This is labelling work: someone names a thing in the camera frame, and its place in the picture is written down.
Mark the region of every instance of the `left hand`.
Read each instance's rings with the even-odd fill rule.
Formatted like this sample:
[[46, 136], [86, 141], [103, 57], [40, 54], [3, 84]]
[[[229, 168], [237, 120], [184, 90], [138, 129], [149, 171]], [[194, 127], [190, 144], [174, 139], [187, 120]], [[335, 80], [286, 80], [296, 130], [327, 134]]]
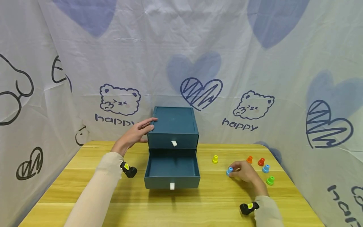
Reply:
[[150, 125], [152, 121], [157, 121], [155, 117], [148, 118], [139, 123], [134, 124], [121, 138], [119, 138], [111, 149], [111, 152], [117, 152], [122, 157], [126, 151], [135, 143], [147, 143], [147, 139], [142, 137], [154, 129], [154, 125]]

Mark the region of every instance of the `table surface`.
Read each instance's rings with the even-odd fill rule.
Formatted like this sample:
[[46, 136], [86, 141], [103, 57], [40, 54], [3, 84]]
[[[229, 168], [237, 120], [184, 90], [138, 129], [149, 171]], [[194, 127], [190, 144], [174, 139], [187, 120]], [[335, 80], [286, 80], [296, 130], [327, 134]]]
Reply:
[[[112, 146], [110, 141], [84, 144], [20, 227], [63, 226], [102, 156]], [[212, 163], [214, 155], [218, 155], [217, 164]], [[145, 188], [148, 146], [135, 144], [125, 160], [138, 173], [134, 178], [122, 174], [103, 226], [255, 226], [253, 213], [242, 216], [239, 212], [241, 203], [253, 201], [252, 188], [225, 173], [233, 161], [245, 160], [250, 155], [252, 166], [264, 181], [271, 175], [275, 177], [275, 184], [268, 185], [268, 190], [286, 227], [324, 226], [269, 150], [255, 144], [198, 144], [199, 188], [175, 191]], [[257, 164], [262, 157], [271, 166], [268, 174]]]

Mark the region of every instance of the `hand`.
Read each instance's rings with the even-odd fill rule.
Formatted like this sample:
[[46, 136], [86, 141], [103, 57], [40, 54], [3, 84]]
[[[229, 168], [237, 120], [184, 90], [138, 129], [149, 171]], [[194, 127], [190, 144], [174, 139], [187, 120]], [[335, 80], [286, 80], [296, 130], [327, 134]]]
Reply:
[[115, 142], [111, 152], [117, 152], [123, 157], [126, 154], [126, 151], [135, 143], [147, 143], [147, 139], [143, 139], [142, 136], [154, 129], [154, 125], [150, 125], [150, 123], [157, 120], [157, 118], [152, 117], [134, 124]]
[[229, 174], [230, 177], [238, 177], [245, 182], [252, 182], [256, 179], [260, 179], [254, 168], [246, 161], [235, 161], [230, 165], [233, 168], [233, 172]]
[[269, 196], [265, 182], [262, 181], [251, 164], [246, 161], [237, 161], [232, 163], [230, 167], [233, 168], [233, 172], [230, 172], [229, 176], [238, 177], [245, 182], [252, 183], [255, 196]]

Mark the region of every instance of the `drawer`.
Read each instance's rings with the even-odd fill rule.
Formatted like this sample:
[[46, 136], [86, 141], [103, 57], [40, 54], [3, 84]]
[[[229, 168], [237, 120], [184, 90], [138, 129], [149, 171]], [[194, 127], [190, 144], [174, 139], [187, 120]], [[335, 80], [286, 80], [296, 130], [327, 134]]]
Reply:
[[159, 120], [151, 123], [155, 128], [147, 135], [149, 148], [197, 148], [199, 133], [193, 108], [156, 106], [153, 116]]
[[150, 149], [145, 172], [147, 189], [197, 188], [200, 181], [195, 149]]

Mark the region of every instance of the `sleeve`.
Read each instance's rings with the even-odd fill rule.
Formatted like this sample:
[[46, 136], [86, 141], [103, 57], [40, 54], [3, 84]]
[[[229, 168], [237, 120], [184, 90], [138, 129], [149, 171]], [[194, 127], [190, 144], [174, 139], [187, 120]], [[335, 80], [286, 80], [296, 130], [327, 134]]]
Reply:
[[280, 211], [273, 199], [259, 195], [256, 196], [255, 202], [260, 206], [254, 211], [257, 227], [284, 227]]
[[123, 157], [109, 152], [102, 157], [96, 171], [74, 205], [65, 227], [101, 227], [112, 194], [121, 179]]

